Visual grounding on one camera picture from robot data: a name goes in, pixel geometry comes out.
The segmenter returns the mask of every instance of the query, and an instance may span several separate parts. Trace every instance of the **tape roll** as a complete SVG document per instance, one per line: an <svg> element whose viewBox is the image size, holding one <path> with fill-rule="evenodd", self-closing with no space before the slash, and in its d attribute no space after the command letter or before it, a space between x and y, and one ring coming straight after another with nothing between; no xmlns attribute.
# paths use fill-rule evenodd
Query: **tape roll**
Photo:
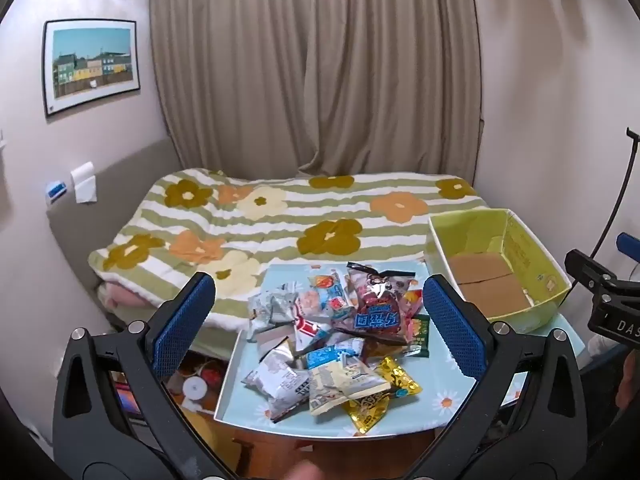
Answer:
<svg viewBox="0 0 640 480"><path fill-rule="evenodd" d="M207 395L207 383L200 377L189 377L182 385L182 392L189 400L200 400Z"/></svg>

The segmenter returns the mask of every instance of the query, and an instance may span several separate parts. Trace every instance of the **cardboard box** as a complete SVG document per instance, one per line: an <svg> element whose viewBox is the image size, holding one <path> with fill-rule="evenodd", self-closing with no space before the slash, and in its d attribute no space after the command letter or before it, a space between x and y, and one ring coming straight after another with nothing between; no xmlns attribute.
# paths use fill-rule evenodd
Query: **cardboard box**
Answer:
<svg viewBox="0 0 640 480"><path fill-rule="evenodd" d="M518 216L508 209L432 215L425 260L489 321L521 333L548 323L571 283Z"/></svg>

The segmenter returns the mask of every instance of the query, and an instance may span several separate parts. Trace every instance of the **table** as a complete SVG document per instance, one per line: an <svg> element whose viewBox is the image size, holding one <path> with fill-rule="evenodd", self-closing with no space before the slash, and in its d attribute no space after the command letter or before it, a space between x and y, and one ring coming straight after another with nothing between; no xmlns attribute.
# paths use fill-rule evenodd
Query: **table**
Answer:
<svg viewBox="0 0 640 480"><path fill-rule="evenodd" d="M415 271L419 283L424 282L428 277L428 270L421 262L387 263L380 265L380 268L391 266L396 270ZM263 290L270 290L283 282L292 280L292 276L299 276L300 267L305 266L272 267L273 270L265 277ZM326 268L339 268L339 266L330 265ZM554 328L561 328L567 332L576 355L584 350L584 343L560 314L557 314L548 325L536 330L534 334L546 335ZM475 380L465 377L460 372L433 323L430 327L429 350L429 358L407 357L401 362L407 373L422 386L422 392L416 396L392 399L385 417L369 433L357 438L383 438L431 430L446 426L452 419L474 386ZM266 399L240 382L255 368L257 362L256 345L246 341L246 333L240 333L220 394L216 420L247 430L265 431L307 440L355 438L354 425L340 407L317 417L310 415L308 408L305 408L287 416L277 424L271 422L264 415L268 408ZM504 399L505 404L513 402L520 395L525 378L526 373L514 376Z"/></svg>

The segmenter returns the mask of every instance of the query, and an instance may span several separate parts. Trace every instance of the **white sticky note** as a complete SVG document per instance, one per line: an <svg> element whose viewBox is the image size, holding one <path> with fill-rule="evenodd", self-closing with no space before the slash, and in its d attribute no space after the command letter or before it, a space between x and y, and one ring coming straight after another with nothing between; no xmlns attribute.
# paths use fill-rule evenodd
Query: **white sticky note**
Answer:
<svg viewBox="0 0 640 480"><path fill-rule="evenodd" d="M79 204L87 202L98 202L97 191L95 189L95 177L91 176L76 185L76 202Z"/></svg>
<svg viewBox="0 0 640 480"><path fill-rule="evenodd" d="M86 162L79 168L71 171L71 180L74 183L76 192L76 202L79 204L86 202L97 202L97 191L95 188L95 170L91 162Z"/></svg>

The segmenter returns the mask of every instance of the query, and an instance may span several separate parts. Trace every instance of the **painting of houses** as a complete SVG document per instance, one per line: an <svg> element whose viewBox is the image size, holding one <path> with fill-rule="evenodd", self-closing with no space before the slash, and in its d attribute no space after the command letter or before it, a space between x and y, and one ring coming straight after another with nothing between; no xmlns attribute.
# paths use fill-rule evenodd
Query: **painting of houses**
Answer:
<svg viewBox="0 0 640 480"><path fill-rule="evenodd" d="M47 115L139 89L136 24L121 20L47 22L43 65Z"/></svg>

